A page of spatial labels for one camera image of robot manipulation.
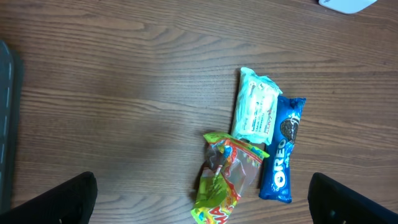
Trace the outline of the green gummy candy bag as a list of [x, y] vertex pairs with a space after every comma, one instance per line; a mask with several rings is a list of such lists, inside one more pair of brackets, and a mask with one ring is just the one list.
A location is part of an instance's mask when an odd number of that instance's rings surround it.
[[191, 215], [197, 223], [225, 224], [269, 155], [227, 133], [206, 133], [206, 163]]

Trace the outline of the blue Oreo cookie pack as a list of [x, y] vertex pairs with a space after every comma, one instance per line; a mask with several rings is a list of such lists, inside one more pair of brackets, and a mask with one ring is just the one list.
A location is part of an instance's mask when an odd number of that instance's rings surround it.
[[271, 144], [266, 147], [269, 157], [265, 159], [260, 181], [261, 199], [292, 202], [290, 156], [294, 150], [306, 100], [278, 96], [274, 133]]

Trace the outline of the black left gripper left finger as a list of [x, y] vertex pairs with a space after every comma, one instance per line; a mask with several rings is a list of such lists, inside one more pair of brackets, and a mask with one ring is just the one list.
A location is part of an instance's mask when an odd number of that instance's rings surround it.
[[97, 195], [94, 173], [83, 172], [1, 214], [1, 224], [87, 224]]

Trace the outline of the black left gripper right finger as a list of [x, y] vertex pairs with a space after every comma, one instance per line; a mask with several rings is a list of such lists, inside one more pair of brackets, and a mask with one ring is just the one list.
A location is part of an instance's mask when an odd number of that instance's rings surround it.
[[397, 214], [335, 181], [313, 174], [308, 204], [314, 224], [397, 224]]

